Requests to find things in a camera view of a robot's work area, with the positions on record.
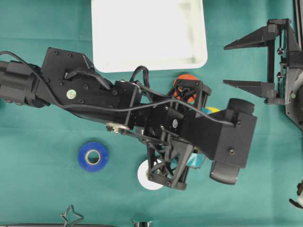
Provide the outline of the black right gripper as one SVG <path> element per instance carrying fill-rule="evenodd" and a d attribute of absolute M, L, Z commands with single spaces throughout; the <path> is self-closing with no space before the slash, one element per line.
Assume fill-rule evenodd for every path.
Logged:
<path fill-rule="evenodd" d="M 279 46 L 277 52 L 281 56 L 281 70 L 277 74 L 279 79 L 278 91 L 275 84 L 261 81 L 239 81 L 223 80 L 224 84 L 239 88 L 255 96 L 266 98 L 267 105 L 288 105 L 298 96 L 299 89 L 303 86 L 301 75 L 303 72 L 303 50 L 297 42 L 289 19 L 271 19 L 267 26 L 263 26 L 256 31 L 238 39 L 228 45 L 224 50 L 268 47 L 268 69 L 274 64 L 274 44 L 275 38 L 279 36 Z"/>

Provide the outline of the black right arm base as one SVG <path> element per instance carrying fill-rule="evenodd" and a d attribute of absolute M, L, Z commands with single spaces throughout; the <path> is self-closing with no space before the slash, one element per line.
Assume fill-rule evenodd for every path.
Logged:
<path fill-rule="evenodd" d="M 286 70 L 285 80 L 285 114 L 303 130 L 303 70 Z"/>

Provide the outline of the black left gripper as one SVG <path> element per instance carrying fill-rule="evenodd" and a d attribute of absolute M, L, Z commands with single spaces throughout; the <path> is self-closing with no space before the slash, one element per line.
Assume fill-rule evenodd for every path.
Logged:
<path fill-rule="evenodd" d="M 136 137 L 147 145 L 150 180 L 171 189 L 185 190 L 189 171 L 188 158 L 194 146 L 177 139 L 186 114 L 195 116 L 190 105 L 207 111 L 205 108 L 211 88 L 200 80 L 176 79 L 170 91 L 164 95 L 150 89 L 148 80 L 138 85 L 150 103 L 145 108 L 134 111 L 136 132 L 127 134 Z"/>

